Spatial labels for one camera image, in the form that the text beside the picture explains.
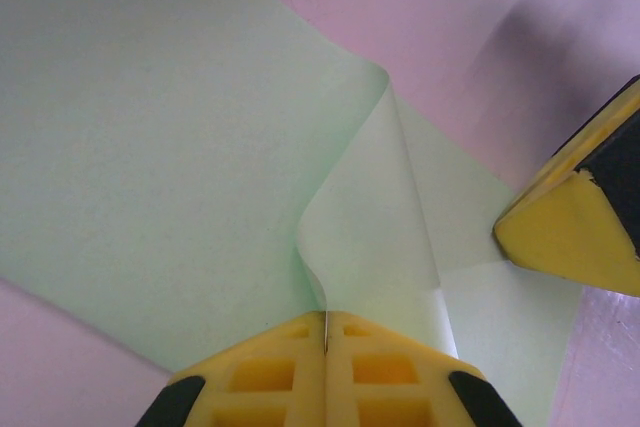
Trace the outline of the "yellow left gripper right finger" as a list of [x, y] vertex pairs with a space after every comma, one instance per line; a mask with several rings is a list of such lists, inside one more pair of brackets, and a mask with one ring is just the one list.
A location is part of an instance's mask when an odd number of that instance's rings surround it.
[[476, 367], [347, 312], [327, 318], [326, 427], [520, 427]]

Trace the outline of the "light green paper sheet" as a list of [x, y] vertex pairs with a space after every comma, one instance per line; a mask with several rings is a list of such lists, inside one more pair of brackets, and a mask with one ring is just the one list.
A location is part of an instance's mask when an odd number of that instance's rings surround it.
[[346, 310], [547, 427], [580, 289], [502, 260], [509, 197], [277, 0], [0, 0], [0, 278], [165, 368]]

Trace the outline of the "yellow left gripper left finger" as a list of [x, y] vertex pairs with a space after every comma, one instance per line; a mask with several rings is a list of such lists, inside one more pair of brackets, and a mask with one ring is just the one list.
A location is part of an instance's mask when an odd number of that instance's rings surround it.
[[135, 427], [325, 427], [325, 314], [312, 311], [170, 378]]

